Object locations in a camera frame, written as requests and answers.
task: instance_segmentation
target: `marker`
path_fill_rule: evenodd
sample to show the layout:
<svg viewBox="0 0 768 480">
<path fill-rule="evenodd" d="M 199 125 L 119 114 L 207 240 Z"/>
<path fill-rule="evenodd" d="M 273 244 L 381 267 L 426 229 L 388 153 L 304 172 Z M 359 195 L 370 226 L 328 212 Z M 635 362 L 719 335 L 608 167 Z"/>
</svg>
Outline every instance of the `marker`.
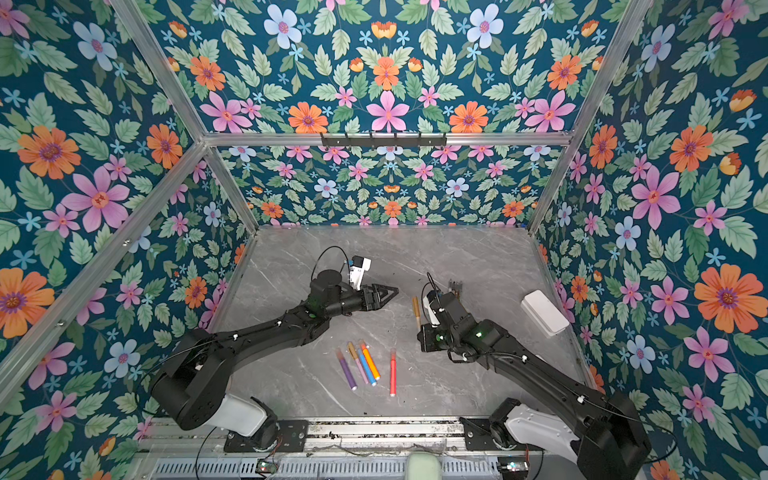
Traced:
<svg viewBox="0 0 768 480">
<path fill-rule="evenodd" d="M 419 299 L 414 296 L 411 301 L 413 302 L 413 314 L 416 316 L 416 329 L 420 332 L 422 330 L 422 312 L 419 310 Z"/>
<path fill-rule="evenodd" d="M 397 395 L 397 358 L 395 349 L 392 349 L 392 357 L 389 359 L 389 396 Z"/>
<path fill-rule="evenodd" d="M 360 339 L 360 349 L 362 350 L 362 354 L 366 358 L 366 362 L 368 363 L 368 366 L 371 368 L 371 373 L 373 374 L 373 378 L 377 380 L 382 378 L 382 376 L 379 375 L 379 370 L 376 369 L 376 364 L 373 362 L 373 359 L 371 358 L 371 354 L 368 351 L 368 346 L 366 345 L 366 342 L 363 339 Z"/>
<path fill-rule="evenodd" d="M 349 365 L 346 364 L 346 359 L 344 358 L 344 355 L 341 353 L 341 349 L 336 349 L 336 357 L 339 359 L 339 363 L 341 363 L 341 369 L 344 370 L 344 375 L 346 376 L 346 381 L 349 382 L 349 387 L 352 390 L 357 390 L 355 377 L 353 377 L 352 372 L 349 371 Z"/>
<path fill-rule="evenodd" d="M 368 376 L 366 376 L 366 371 L 362 369 L 362 363 L 360 363 L 360 357 L 357 356 L 357 350 L 355 350 L 355 346 L 352 344 L 352 342 L 349 342 L 346 344 L 346 348 L 349 350 L 349 354 L 352 356 L 352 358 L 355 359 L 355 363 L 357 363 L 357 369 L 360 371 L 360 376 L 362 377 L 363 381 L 365 381 L 366 384 L 369 384 Z"/>
</svg>

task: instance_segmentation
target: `robotic arm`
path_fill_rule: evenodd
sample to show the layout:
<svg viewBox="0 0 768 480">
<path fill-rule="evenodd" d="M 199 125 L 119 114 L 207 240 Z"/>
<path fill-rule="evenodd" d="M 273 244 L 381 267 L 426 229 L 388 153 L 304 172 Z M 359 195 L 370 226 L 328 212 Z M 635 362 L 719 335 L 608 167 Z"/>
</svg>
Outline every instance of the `robotic arm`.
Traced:
<svg viewBox="0 0 768 480">
<path fill-rule="evenodd" d="M 477 362 L 513 380 L 556 413 L 507 399 L 490 418 L 501 447 L 538 445 L 575 462 L 588 480 L 631 480 L 637 475 L 650 440 L 628 397 L 617 392 L 608 398 L 576 382 L 496 322 L 477 322 L 453 293 L 432 290 L 426 299 L 431 323 L 419 333 L 422 351 L 448 350 L 454 363 Z"/>
<path fill-rule="evenodd" d="M 324 270 L 312 279 L 306 300 L 272 321 L 229 332 L 188 331 L 153 378 L 150 394 L 184 430 L 220 426 L 269 448 L 276 438 L 275 415 L 256 399 L 226 393 L 230 376 L 271 353 L 311 343 L 334 316 L 378 310 L 397 295 L 391 286 L 360 285 L 359 270 L 367 270 L 370 260 L 353 257 L 350 263 L 352 285 L 341 273 Z"/>
</svg>

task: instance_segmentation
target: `blue marker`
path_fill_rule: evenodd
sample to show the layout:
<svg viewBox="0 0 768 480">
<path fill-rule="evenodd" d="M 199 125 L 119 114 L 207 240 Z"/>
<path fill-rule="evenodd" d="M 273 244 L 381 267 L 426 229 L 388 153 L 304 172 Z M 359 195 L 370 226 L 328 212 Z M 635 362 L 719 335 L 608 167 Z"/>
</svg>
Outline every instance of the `blue marker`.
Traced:
<svg viewBox="0 0 768 480">
<path fill-rule="evenodd" d="M 355 351 L 356 353 L 358 353 L 360 357 L 362 357 L 362 355 L 359 354 L 359 350 L 356 349 Z M 373 378 L 373 373 L 371 372 L 371 368 L 368 366 L 368 362 L 361 362 L 361 363 L 362 363 L 363 369 L 366 371 L 366 376 L 368 377 L 368 381 L 371 382 L 371 386 L 376 386 L 376 379 Z"/>
</svg>

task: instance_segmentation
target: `gray tabletop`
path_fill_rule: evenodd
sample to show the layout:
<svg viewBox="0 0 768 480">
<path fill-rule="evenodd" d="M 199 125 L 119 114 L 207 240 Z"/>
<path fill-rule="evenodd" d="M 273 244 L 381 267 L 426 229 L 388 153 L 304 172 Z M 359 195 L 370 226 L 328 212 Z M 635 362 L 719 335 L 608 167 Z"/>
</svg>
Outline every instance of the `gray tabletop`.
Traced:
<svg viewBox="0 0 768 480">
<path fill-rule="evenodd" d="M 476 364 L 455 365 L 445 352 L 422 353 L 416 339 L 413 296 L 429 271 L 443 291 L 464 283 L 462 303 L 476 319 L 505 327 L 532 352 L 583 382 L 584 370 L 566 331 L 547 337 L 520 306 L 534 291 L 548 292 L 532 240 L 523 229 L 487 227 L 263 228 L 242 283 L 217 330 L 239 329 L 280 316 L 306 298 L 316 258 L 330 245 L 368 257 L 364 283 L 396 286 L 385 308 L 336 317 L 318 340 L 253 362 L 235 372 L 231 391 L 255 396 L 278 416 L 488 415 L 507 397 L 540 408 L 519 386 Z M 337 249 L 318 271 L 340 268 Z M 336 348 L 364 339 L 382 378 L 367 386 L 349 354 L 358 389 L 350 390 Z M 389 396 L 389 351 L 397 349 L 397 396 Z"/>
</svg>

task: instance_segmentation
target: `flower center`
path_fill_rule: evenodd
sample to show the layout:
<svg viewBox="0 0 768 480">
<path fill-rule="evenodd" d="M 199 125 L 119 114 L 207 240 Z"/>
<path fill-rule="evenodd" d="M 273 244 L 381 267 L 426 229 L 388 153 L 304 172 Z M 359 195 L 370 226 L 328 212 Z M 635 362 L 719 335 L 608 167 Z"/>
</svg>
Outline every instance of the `flower center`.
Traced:
<svg viewBox="0 0 768 480">
<path fill-rule="evenodd" d="M 91 205 L 96 208 L 104 208 L 109 204 L 109 197 L 106 192 L 98 192 L 91 198 Z"/>
<path fill-rule="evenodd" d="M 54 162 L 61 156 L 61 147 L 57 144 L 48 144 L 40 149 L 40 158 L 45 161 Z"/>
<path fill-rule="evenodd" d="M 729 310 L 736 308 L 739 303 L 738 295 L 731 288 L 723 288 L 717 292 L 717 299 L 720 301 L 720 305 Z"/>
<path fill-rule="evenodd" d="M 9 293 L 0 300 L 0 312 L 15 313 L 27 303 L 27 297 L 19 292 Z"/>
</svg>

